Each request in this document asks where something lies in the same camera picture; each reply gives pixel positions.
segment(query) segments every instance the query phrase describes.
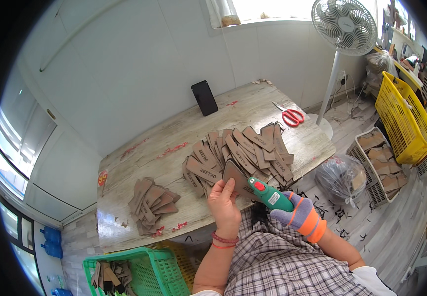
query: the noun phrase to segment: red bead bracelet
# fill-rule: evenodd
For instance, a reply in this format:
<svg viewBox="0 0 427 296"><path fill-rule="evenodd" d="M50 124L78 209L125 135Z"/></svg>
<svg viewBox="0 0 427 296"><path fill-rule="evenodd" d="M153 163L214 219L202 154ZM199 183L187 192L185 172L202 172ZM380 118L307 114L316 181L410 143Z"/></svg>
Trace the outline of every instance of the red bead bracelet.
<svg viewBox="0 0 427 296"><path fill-rule="evenodd" d="M218 237L218 236L216 235L215 231L214 231L214 232L212 232L212 237L213 237L214 239L218 240L219 242L222 242L222 243L237 243L237 242L240 240L240 238L239 238L239 237L237 237L237 238L236 238L236 239L234 239L234 240L226 240L226 239L224 239L224 238Z"/></svg>

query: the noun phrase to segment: hand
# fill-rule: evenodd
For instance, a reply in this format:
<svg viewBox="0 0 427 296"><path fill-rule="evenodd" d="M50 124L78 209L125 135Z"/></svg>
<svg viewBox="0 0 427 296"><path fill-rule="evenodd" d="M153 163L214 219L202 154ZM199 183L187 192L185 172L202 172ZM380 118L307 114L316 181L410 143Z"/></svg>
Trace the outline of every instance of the hand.
<svg viewBox="0 0 427 296"><path fill-rule="evenodd" d="M212 188L207 200L209 209L217 224L216 234L224 239L236 239L241 223L241 213L235 199L238 195L235 188L235 179L230 178L227 183L220 180Z"/></svg>
<svg viewBox="0 0 427 296"><path fill-rule="evenodd" d="M325 233L327 222L320 219L312 201L291 191L283 192L283 194L294 205L294 210L292 213L272 210L269 215L279 220L283 225L290 225L294 230L304 235L309 242L316 243L319 241Z"/></svg>

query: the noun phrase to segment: red button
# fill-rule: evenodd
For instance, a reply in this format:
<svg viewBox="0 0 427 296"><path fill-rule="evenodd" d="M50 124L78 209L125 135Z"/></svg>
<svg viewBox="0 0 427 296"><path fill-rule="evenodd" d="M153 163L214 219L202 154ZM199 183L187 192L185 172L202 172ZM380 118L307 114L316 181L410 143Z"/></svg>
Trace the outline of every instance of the red button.
<svg viewBox="0 0 427 296"><path fill-rule="evenodd" d="M256 182L255 183L255 188L258 189L259 191L264 191L264 185L261 182Z"/></svg>

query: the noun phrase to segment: cabinet door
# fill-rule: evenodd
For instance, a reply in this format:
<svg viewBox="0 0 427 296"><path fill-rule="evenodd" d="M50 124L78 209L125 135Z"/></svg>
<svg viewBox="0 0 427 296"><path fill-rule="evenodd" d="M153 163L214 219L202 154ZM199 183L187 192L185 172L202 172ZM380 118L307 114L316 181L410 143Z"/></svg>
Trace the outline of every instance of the cabinet door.
<svg viewBox="0 0 427 296"><path fill-rule="evenodd" d="M55 198L34 184L28 184L25 204L59 222L80 213L70 204Z"/></svg>
<svg viewBox="0 0 427 296"><path fill-rule="evenodd" d="M36 163L33 184L83 211L97 202L101 157L70 132L57 127Z"/></svg>

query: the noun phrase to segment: red string bracelet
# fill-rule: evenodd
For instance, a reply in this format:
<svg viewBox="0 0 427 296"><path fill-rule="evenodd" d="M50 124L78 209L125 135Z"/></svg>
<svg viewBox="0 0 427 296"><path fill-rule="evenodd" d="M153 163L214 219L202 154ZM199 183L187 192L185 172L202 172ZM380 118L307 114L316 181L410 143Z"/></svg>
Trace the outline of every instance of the red string bracelet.
<svg viewBox="0 0 427 296"><path fill-rule="evenodd" d="M236 238L236 239L234 239L234 240L226 240L226 239L224 239L224 238L218 237L218 236L217 236L217 234L215 233L215 231L214 231L214 232L212 232L212 237L213 237L214 239L218 240L219 242L222 242L222 243L237 243L237 242L240 240L240 238L239 238L239 237L237 237L237 238Z"/></svg>
<svg viewBox="0 0 427 296"><path fill-rule="evenodd" d="M213 242L212 242L212 246L214 246L214 247L216 247L216 248L218 248L218 249L228 249L228 248L233 248L234 246L236 246L236 245L231 245L231 246L228 246L228 247L221 247L221 246L217 246L216 244L214 244Z"/></svg>

